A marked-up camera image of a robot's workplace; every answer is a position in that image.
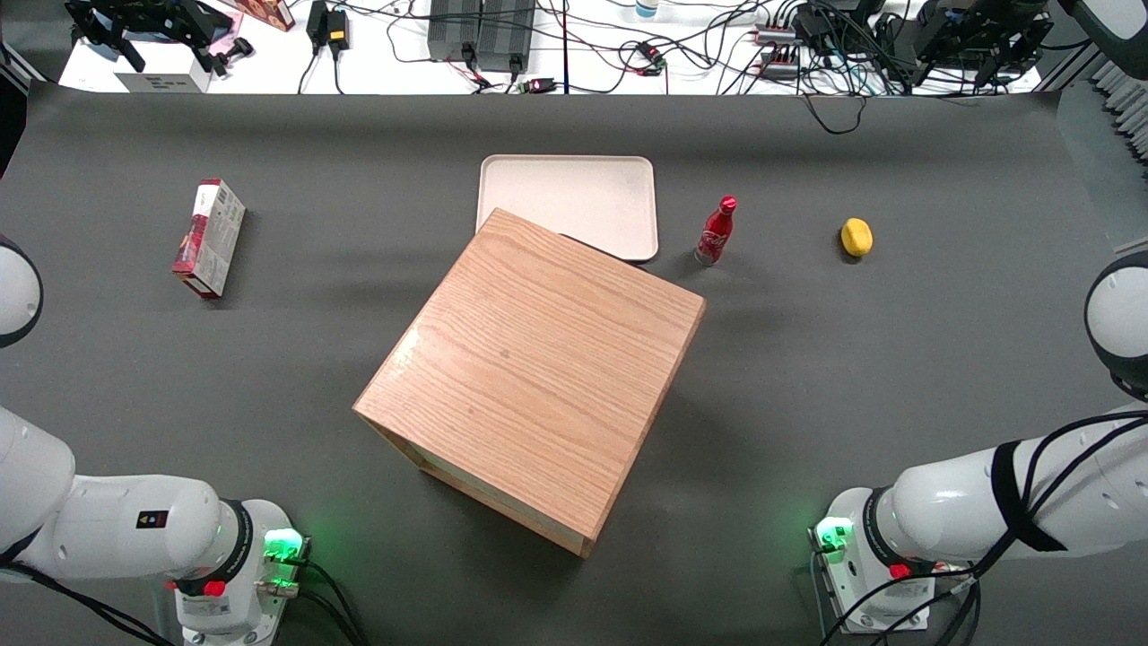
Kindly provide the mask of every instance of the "red button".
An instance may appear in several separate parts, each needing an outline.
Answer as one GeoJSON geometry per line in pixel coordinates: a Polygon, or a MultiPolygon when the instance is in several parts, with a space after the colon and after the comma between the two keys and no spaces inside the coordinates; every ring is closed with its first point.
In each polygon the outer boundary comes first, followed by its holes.
{"type": "Polygon", "coordinates": [[[203,594],[208,597],[223,597],[223,591],[227,584],[222,581],[209,581],[203,584],[203,594]]]}

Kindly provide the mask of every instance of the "warning label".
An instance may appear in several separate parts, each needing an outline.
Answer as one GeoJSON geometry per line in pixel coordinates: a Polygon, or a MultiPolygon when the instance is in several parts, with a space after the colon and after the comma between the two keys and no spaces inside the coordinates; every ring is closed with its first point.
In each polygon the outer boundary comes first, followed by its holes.
{"type": "Polygon", "coordinates": [[[226,597],[184,597],[184,614],[193,617],[218,617],[231,614],[226,597]]]}
{"type": "Polygon", "coordinates": [[[923,597],[929,594],[928,583],[902,583],[885,591],[885,597],[923,597]]]}

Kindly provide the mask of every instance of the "cardboard box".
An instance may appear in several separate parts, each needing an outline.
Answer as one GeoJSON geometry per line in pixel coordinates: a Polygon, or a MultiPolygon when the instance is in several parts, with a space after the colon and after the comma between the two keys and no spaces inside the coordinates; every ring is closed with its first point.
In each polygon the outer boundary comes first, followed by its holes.
{"type": "Polygon", "coordinates": [[[295,18],[284,0],[220,0],[228,7],[234,7],[253,18],[271,26],[287,31],[295,26],[295,18]]]}
{"type": "Polygon", "coordinates": [[[496,209],[354,410],[427,474],[585,558],[704,310],[496,209]]]}
{"type": "Polygon", "coordinates": [[[192,225],[171,272],[205,298],[223,295],[246,209],[223,179],[204,179],[195,192],[192,225]]]}
{"type": "Polygon", "coordinates": [[[208,91],[211,72],[203,71],[192,50],[178,42],[132,42],[144,57],[144,71],[135,71],[127,59],[113,63],[116,78],[129,92],[199,94],[208,91]]]}

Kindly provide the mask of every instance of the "white tray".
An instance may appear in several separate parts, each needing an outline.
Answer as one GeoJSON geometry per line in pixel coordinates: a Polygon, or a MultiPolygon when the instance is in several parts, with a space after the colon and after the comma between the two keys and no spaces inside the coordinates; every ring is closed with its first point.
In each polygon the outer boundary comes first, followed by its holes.
{"type": "Polygon", "coordinates": [[[475,231],[495,208],[626,260],[658,252],[653,164],[645,157],[491,155],[482,162],[475,231]]]}

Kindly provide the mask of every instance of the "red and white box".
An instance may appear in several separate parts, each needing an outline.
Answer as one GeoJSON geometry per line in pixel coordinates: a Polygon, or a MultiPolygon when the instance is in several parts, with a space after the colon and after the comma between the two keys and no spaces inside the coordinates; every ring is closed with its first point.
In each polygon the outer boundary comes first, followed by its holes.
{"type": "Polygon", "coordinates": [[[195,192],[192,225],[171,272],[205,298],[223,295],[239,227],[247,209],[223,179],[204,179],[195,192]]]}
{"type": "Polygon", "coordinates": [[[295,26],[295,18],[292,17],[286,0],[223,0],[223,3],[280,31],[295,26]]]}

